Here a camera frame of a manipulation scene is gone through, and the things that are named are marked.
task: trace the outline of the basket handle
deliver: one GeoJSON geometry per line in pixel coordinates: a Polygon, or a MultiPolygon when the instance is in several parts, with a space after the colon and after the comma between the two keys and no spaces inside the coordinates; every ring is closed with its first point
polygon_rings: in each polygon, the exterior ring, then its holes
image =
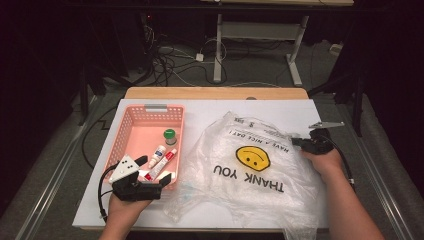
{"type": "Polygon", "coordinates": [[[146,104],[144,105],[146,112],[167,112],[168,107],[166,104],[146,104]]]}

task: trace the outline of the white tabletop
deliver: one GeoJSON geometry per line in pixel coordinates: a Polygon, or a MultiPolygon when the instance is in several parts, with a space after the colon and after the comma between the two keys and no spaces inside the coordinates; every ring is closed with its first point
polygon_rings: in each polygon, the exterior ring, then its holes
{"type": "MultiPolygon", "coordinates": [[[[125,107],[129,104],[182,104],[185,106],[185,123],[181,158],[192,149],[201,133],[214,121],[222,118],[228,111],[240,117],[255,117],[273,123],[287,133],[297,133],[309,138],[308,126],[319,122],[320,117],[313,100],[181,100],[181,99],[123,99],[112,122],[108,136],[99,155],[96,166],[88,182],[81,204],[75,216],[73,226],[84,229],[101,229],[105,223],[99,218],[97,187],[104,169],[119,121],[125,107]]],[[[109,184],[103,184],[103,192],[110,190],[109,184]]],[[[280,227],[270,223],[255,223],[254,226],[241,226],[232,221],[230,212],[213,203],[202,203],[186,213],[179,222],[173,222],[163,212],[163,206],[172,190],[164,190],[162,198],[155,200],[140,215],[134,228],[162,231],[281,231],[280,227]]],[[[107,208],[110,195],[103,197],[107,208]]],[[[318,196],[319,228],[328,228],[325,191],[318,196]]]]}

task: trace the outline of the green cap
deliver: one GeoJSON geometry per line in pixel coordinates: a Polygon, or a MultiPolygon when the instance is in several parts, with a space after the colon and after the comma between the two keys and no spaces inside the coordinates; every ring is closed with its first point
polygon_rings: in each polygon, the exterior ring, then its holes
{"type": "Polygon", "coordinates": [[[175,137],[175,131],[173,129],[166,129],[165,132],[163,132],[163,136],[166,139],[172,139],[175,137]]]}

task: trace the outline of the person's right hand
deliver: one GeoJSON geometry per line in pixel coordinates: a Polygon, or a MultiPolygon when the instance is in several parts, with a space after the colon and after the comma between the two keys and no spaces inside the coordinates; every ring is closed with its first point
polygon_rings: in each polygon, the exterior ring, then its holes
{"type": "Polygon", "coordinates": [[[333,176],[343,175],[342,157],[336,149],[331,150],[326,154],[314,155],[309,152],[300,150],[300,153],[305,158],[311,160],[315,170],[320,174],[324,182],[330,180],[333,176]]]}

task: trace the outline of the pink basket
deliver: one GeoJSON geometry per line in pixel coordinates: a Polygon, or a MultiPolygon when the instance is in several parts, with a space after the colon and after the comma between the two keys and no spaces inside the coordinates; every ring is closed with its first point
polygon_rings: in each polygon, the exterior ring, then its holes
{"type": "MultiPolygon", "coordinates": [[[[165,146],[166,152],[177,149],[177,154],[159,174],[154,182],[158,182],[168,173],[172,174],[171,183],[166,189],[172,189],[177,180],[180,162],[181,140],[184,127],[184,106],[170,104],[128,105],[118,127],[109,157],[104,170],[119,162],[126,154],[132,159],[147,155],[150,161],[152,154],[159,145],[165,146]],[[177,142],[167,146],[163,132],[173,129],[177,142]]],[[[140,167],[148,171],[148,163],[140,167]]],[[[109,179],[112,172],[106,175],[109,179]]]]}

